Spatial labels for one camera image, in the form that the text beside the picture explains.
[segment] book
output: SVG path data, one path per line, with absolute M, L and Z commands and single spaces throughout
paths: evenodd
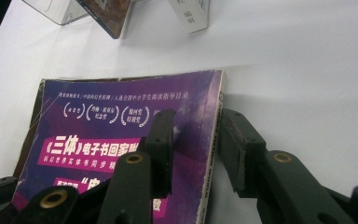
M 154 115 L 172 109 L 172 194 L 153 200 L 154 223 L 204 223 L 224 80 L 221 70 L 42 80 L 30 129 L 33 141 L 27 137 L 27 159 L 16 169 L 21 174 L 14 206 L 20 211 L 47 187 L 72 186 L 82 193 L 104 182 L 118 157 L 135 151 L 147 136 Z
M 188 33 L 208 27 L 209 0 L 168 0 Z
M 131 0 L 76 0 L 114 39 L 120 38 Z

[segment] purple book cover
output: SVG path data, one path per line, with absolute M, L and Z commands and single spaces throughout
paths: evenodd
M 155 224 L 203 223 L 222 105 L 221 70 L 119 82 L 45 80 L 39 124 L 13 204 L 54 185 L 79 193 L 110 178 L 156 113 L 173 109 L 172 195 L 153 200 Z

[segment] white surface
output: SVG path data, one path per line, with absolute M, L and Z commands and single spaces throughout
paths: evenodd
M 93 20 L 60 27 L 13 0 L 0 28 L 0 177 L 11 175 L 41 78 L 152 76 L 223 68 L 225 107 L 298 156 L 328 188 L 358 185 L 358 1 L 212 0 L 187 34 L 167 1 L 136 2 L 112 39 Z M 218 162 L 211 223 L 259 223 Z

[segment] brass insert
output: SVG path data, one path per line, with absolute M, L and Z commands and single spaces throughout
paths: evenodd
M 275 153 L 274 154 L 275 161 L 278 162 L 291 162 L 292 158 L 286 153 Z
M 144 159 L 144 157 L 140 154 L 134 154 L 134 155 L 130 155 L 126 158 L 126 162 L 127 163 L 138 163 L 140 161 L 142 161 Z
M 68 198 L 66 190 L 57 189 L 46 195 L 42 201 L 40 201 L 40 206 L 43 208 L 53 208 L 65 202 L 66 198 Z

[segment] book spine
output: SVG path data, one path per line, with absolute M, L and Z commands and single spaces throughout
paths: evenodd
M 103 27 L 103 29 L 114 39 L 118 39 L 118 36 L 112 33 L 112 31 L 106 26 L 106 24 L 101 21 L 101 19 L 87 6 L 83 0 L 76 0 L 90 15 L 91 17 L 98 22 L 98 24 Z
M 168 0 L 188 33 L 208 27 L 209 0 Z
M 204 186 L 202 188 L 202 198 L 200 201 L 199 213 L 197 215 L 196 224 L 204 224 L 206 218 L 206 212 L 208 207 L 208 199 L 210 194 L 210 189 L 212 185 L 212 174 L 213 174 L 213 164 L 214 164 L 214 155 L 217 150 L 217 141 L 219 137 L 219 127 L 220 127 L 220 120 L 223 111 L 223 99 L 224 99 L 224 87 L 225 87 L 225 79 L 226 75 L 222 72 L 222 77 L 220 81 L 220 88 L 219 88 L 219 96 L 216 106 L 216 118 L 213 124 L 213 139 L 211 142 L 211 150 L 208 156 L 208 163 L 206 167 L 205 179 L 204 179 Z

